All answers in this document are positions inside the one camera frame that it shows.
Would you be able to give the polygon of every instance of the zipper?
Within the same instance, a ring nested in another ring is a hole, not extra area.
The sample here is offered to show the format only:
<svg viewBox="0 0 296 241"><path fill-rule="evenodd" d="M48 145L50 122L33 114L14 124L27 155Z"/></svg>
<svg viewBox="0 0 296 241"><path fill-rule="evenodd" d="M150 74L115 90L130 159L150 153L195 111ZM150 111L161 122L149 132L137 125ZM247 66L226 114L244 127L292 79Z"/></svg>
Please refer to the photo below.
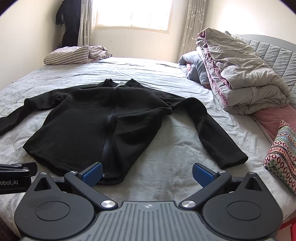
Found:
<svg viewBox="0 0 296 241"><path fill-rule="evenodd" d="M114 101L114 99L115 99L115 92L116 92L116 87L113 88L112 101ZM108 151L109 151L110 135L111 135L111 133L110 133L110 123L111 123L112 116L113 116L113 109L114 109L114 103L112 103L110 114L107 117L106 137L105 137L105 143L104 143L104 147L103 147L101 162L106 160L107 154L108 154Z"/></svg>

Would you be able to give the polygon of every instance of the window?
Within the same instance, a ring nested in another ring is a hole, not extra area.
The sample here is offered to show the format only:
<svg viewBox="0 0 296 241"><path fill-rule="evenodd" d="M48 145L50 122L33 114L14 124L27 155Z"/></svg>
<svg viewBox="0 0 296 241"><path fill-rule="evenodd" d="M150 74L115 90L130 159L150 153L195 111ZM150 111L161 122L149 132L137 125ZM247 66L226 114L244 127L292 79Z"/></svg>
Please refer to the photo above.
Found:
<svg viewBox="0 0 296 241"><path fill-rule="evenodd" d="M97 27L136 27L168 31L173 0L96 0Z"/></svg>

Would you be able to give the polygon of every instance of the blue gripper pad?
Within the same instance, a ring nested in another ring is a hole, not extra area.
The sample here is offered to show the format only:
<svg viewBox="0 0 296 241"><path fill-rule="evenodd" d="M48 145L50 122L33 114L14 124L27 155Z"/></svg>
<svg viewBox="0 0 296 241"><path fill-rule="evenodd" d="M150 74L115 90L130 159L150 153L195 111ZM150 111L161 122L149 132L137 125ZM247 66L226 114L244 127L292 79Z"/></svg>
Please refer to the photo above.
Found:
<svg viewBox="0 0 296 241"><path fill-rule="evenodd" d="M93 187L103 177L103 165L100 162L96 162L83 170L78 175L84 183Z"/></svg>
<svg viewBox="0 0 296 241"><path fill-rule="evenodd" d="M215 176L195 163L192 167L193 178L204 188L215 180Z"/></svg>

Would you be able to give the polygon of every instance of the gray ridged plate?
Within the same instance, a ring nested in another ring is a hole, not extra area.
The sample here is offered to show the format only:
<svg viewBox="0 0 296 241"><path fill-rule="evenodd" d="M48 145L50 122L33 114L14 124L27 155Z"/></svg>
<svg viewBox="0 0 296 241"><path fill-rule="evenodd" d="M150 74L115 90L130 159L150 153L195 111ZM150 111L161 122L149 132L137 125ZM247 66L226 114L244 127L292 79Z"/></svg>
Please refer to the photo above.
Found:
<svg viewBox="0 0 296 241"><path fill-rule="evenodd" d="M196 212L181 210L170 201L123 202L116 210L100 212L88 230L68 240L222 241L225 239L211 233Z"/></svg>

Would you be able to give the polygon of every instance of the floral curtain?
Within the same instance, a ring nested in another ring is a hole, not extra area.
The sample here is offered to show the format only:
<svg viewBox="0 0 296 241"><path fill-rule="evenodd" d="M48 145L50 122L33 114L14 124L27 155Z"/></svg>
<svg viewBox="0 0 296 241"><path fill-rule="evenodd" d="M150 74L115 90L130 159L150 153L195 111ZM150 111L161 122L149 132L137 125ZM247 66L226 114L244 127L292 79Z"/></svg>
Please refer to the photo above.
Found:
<svg viewBox="0 0 296 241"><path fill-rule="evenodd" d="M196 34L202 30L206 0L189 0L186 25L179 56L196 49Z"/></svg>
<svg viewBox="0 0 296 241"><path fill-rule="evenodd" d="M93 0L81 0L81 18L78 35L78 46L92 45L94 36L95 11Z"/></svg>

